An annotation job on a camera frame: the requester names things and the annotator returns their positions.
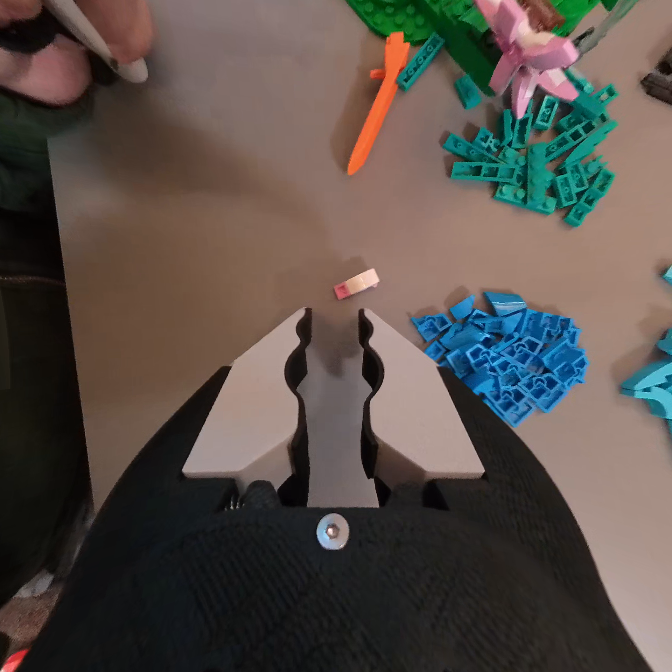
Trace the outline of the small white pink lego piece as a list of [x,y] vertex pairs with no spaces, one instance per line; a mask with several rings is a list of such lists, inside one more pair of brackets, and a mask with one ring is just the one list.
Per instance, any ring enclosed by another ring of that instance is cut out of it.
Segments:
[[368,269],[348,280],[334,285],[337,300],[345,300],[369,289],[377,288],[380,278],[375,269]]

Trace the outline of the person's left hand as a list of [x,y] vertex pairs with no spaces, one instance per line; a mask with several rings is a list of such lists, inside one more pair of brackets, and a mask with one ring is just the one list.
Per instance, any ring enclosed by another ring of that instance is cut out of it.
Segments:
[[143,83],[152,39],[146,1],[2,1],[1,92],[63,107],[88,90],[98,62]]

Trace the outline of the person's left forearm green sleeve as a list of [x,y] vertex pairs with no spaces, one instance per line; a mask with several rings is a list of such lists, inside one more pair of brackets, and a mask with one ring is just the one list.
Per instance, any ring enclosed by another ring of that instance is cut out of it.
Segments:
[[87,120],[93,89],[71,104],[50,107],[1,91],[1,209],[40,212],[53,201],[48,141]]

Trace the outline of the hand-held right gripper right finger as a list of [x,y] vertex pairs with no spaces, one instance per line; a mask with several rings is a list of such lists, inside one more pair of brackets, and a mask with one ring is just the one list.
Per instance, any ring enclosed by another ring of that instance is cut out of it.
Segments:
[[358,312],[362,378],[369,387],[360,454],[383,507],[399,486],[477,481],[484,466],[440,367],[368,308]]

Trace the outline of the pile of teal lego pieces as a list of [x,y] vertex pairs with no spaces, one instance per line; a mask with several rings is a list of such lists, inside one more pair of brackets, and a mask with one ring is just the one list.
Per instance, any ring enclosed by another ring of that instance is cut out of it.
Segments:
[[617,128],[609,106],[619,97],[610,83],[595,89],[582,78],[573,102],[545,95],[520,119],[505,108],[497,133],[480,127],[473,139],[451,133],[442,145],[454,157],[449,177],[492,186],[494,200],[535,214],[555,212],[580,227],[613,188],[616,174],[600,145]]

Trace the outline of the small teal lego slope brick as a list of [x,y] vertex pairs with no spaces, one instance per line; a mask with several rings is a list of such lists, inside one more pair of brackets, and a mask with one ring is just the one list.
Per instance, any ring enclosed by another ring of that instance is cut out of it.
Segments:
[[465,110],[472,110],[482,102],[481,92],[469,74],[464,74],[454,83],[457,96]]

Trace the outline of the green lego plant build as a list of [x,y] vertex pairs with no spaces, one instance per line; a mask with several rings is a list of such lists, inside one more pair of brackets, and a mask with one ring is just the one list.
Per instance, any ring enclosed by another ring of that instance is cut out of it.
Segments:
[[[347,4],[375,35],[386,38],[403,32],[412,46],[423,45],[434,33],[444,40],[446,50],[460,68],[474,80],[481,92],[495,96],[489,87],[501,51],[475,1],[347,1]],[[637,1],[519,1],[531,27],[569,37],[598,5],[607,13],[593,30],[603,34],[620,21]]]

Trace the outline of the orange lego brick separator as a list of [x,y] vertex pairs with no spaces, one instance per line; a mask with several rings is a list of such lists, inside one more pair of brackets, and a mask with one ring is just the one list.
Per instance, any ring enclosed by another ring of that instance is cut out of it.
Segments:
[[384,68],[370,72],[370,79],[379,79],[382,83],[349,158],[348,175],[354,175],[363,167],[372,150],[399,89],[397,77],[407,66],[410,46],[403,31],[393,32],[386,38]]

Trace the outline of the dark grey object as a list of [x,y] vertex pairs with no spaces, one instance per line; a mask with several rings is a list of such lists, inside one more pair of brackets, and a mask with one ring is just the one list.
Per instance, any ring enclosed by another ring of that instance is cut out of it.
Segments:
[[642,78],[640,84],[646,95],[671,106],[671,48],[655,68]]

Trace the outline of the person's dark trouser legs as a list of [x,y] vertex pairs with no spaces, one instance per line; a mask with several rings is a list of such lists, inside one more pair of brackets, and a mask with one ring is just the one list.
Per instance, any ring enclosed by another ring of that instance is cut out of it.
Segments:
[[1,211],[1,606],[57,574],[90,495],[54,214]]

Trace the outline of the long teal lego plate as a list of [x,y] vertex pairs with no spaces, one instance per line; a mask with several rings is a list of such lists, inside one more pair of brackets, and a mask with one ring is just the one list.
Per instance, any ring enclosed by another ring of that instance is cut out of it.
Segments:
[[406,67],[397,77],[397,85],[401,91],[408,91],[422,76],[429,65],[435,60],[445,45],[445,40],[438,33],[432,33],[424,45],[416,52]]

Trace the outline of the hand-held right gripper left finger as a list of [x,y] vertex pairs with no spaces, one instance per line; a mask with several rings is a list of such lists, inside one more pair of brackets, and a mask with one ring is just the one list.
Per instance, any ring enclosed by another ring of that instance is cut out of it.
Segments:
[[228,478],[240,495],[267,481],[284,505],[307,505],[308,428],[298,388],[312,331],[312,310],[300,308],[233,361],[183,465],[186,478]]

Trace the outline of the pile of light blue lego pieces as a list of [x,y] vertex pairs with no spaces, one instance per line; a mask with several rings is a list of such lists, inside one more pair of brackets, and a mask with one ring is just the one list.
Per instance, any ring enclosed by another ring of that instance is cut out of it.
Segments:
[[671,329],[657,341],[659,359],[632,374],[620,386],[620,394],[647,404],[651,416],[657,417],[671,435]]

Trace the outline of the pink lego flower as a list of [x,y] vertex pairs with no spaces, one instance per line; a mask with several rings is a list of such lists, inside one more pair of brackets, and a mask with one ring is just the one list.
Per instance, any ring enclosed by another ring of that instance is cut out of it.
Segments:
[[579,96],[565,70],[579,57],[573,42],[548,31],[536,31],[516,1],[475,1],[501,50],[490,88],[504,94],[511,88],[515,119],[525,116],[536,88],[566,102]]

